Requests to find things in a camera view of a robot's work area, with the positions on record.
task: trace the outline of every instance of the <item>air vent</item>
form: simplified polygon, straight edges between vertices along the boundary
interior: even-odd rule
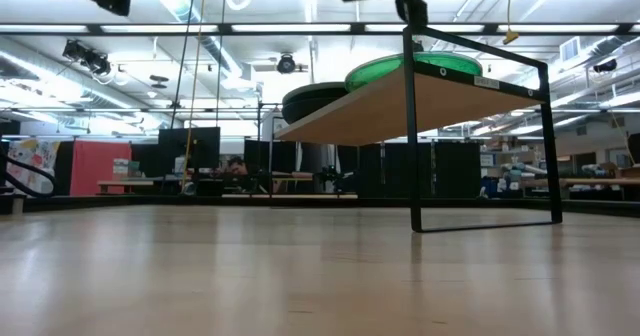
[[[567,62],[578,57],[580,53],[580,38],[574,37],[571,40],[560,45],[560,58],[562,62]]]
[[[618,116],[615,119],[611,118],[611,128],[624,127],[624,116]]]

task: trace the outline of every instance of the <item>floor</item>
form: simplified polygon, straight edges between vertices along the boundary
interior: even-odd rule
[[[535,221],[429,209],[429,226]],[[640,220],[417,235],[404,209],[0,221],[0,335],[637,335]]]

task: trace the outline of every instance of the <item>poster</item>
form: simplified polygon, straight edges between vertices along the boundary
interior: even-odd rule
[[[9,145],[8,156],[16,161],[35,166],[55,176],[53,169],[56,164],[59,147],[60,142],[57,141],[42,141],[37,139],[15,141]],[[44,176],[25,170],[10,162],[7,162],[7,172],[34,191],[48,193],[51,192],[53,188],[51,182]]]

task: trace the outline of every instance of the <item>green disc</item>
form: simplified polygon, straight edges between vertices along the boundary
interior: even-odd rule
[[[416,62],[430,63],[471,75],[482,76],[482,65],[467,56],[456,55],[451,52],[415,52],[413,57]],[[347,75],[345,81],[346,89],[351,92],[373,82],[399,68],[403,62],[403,55],[398,54],[359,66]]]

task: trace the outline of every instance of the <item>red partition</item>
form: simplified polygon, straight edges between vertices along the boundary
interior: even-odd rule
[[[93,196],[100,192],[98,181],[113,179],[113,159],[131,160],[131,145],[76,141],[73,148],[71,170],[71,196]],[[122,193],[116,187],[110,193]]]

